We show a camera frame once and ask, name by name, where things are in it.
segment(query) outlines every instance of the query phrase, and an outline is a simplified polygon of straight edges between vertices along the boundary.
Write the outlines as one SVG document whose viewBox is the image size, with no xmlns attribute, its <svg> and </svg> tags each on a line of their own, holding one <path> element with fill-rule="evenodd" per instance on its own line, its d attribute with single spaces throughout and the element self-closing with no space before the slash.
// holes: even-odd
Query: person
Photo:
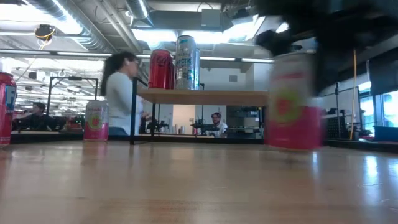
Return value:
<svg viewBox="0 0 398 224">
<path fill-rule="evenodd" d="M 105 60 L 101 82 L 101 96 L 109 105 L 109 135 L 129 136 L 131 113 L 135 113 L 135 134 L 139 134 L 141 97 L 137 96 L 136 111 L 131 111 L 132 78 L 138 74 L 137 57 L 131 52 L 112 54 Z"/>
<path fill-rule="evenodd" d="M 215 112 L 211 115 L 211 119 L 213 120 L 213 124 L 217 126 L 218 131 L 209 131 L 209 134 L 214 134 L 216 138 L 223 137 L 223 134 L 226 132 L 228 125 L 221 121 L 221 114 L 219 112 Z"/>
<path fill-rule="evenodd" d="M 33 113 L 15 120 L 15 129 L 18 127 L 29 128 L 30 131 L 51 131 L 55 129 L 55 121 L 52 117 L 44 114 L 45 104 L 33 103 Z"/>
</svg>

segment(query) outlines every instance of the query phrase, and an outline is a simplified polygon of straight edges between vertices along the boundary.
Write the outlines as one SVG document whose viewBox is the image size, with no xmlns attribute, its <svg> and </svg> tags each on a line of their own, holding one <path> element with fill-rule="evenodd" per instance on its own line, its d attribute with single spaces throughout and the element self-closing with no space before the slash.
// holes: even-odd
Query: red can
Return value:
<svg viewBox="0 0 398 224">
<path fill-rule="evenodd" d="M 0 147 L 10 144 L 17 85 L 11 74 L 0 72 Z"/>
<path fill-rule="evenodd" d="M 171 89 L 173 58 L 168 50 L 154 50 L 150 56 L 148 88 Z"/>
<path fill-rule="evenodd" d="M 170 74 L 170 77 L 167 78 L 166 89 L 174 90 L 174 81 L 175 81 L 175 66 L 174 64 L 172 64 L 172 73 Z"/>
</svg>

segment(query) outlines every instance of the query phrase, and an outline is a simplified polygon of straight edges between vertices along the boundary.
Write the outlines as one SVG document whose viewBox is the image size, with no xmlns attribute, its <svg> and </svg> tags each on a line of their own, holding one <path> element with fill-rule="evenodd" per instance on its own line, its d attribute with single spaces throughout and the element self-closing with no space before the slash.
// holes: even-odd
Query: blurry can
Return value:
<svg viewBox="0 0 398 224">
<path fill-rule="evenodd" d="M 188 35 L 178 37 L 177 53 L 175 54 L 175 89 L 195 89 L 196 54 L 197 44 L 193 37 Z"/>
<path fill-rule="evenodd" d="M 90 100 L 86 106 L 84 140 L 106 141 L 109 131 L 109 106 L 106 101 Z"/>
<path fill-rule="evenodd" d="M 16 98 L 17 85 L 13 76 L 0 72 L 0 148 L 10 144 Z"/>
<path fill-rule="evenodd" d="M 170 89 L 173 58 L 168 50 L 154 50 L 150 55 L 148 88 Z"/>
<path fill-rule="evenodd" d="M 195 89 L 200 90 L 200 50 L 197 49 L 196 55 L 195 55 Z"/>
<path fill-rule="evenodd" d="M 286 149 L 320 147 L 320 99 L 315 97 L 313 54 L 291 53 L 275 58 L 270 75 L 268 144 Z"/>
</svg>

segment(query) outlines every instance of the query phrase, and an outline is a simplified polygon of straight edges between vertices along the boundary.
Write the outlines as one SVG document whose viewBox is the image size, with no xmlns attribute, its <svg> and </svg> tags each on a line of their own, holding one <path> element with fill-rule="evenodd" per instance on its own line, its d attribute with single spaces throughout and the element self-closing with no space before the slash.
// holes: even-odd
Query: table surface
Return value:
<svg viewBox="0 0 398 224">
<path fill-rule="evenodd" d="M 137 94 L 156 104 L 265 106 L 266 91 L 140 89 Z"/>
<path fill-rule="evenodd" d="M 397 223 L 398 156 L 52 142 L 0 156 L 0 223 Z"/>
</svg>

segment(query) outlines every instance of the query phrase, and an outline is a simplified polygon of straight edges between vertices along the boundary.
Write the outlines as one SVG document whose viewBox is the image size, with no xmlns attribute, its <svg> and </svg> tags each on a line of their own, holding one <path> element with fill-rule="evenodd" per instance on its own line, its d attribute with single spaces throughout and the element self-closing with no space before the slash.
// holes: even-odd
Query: white shirt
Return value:
<svg viewBox="0 0 398 224">
<path fill-rule="evenodd" d="M 109 105 L 109 127 L 123 128 L 130 135 L 132 81 L 123 73 L 115 72 L 106 82 L 106 99 Z M 139 134 L 141 121 L 140 112 L 143 110 L 141 97 L 137 96 L 135 134 Z"/>
</svg>

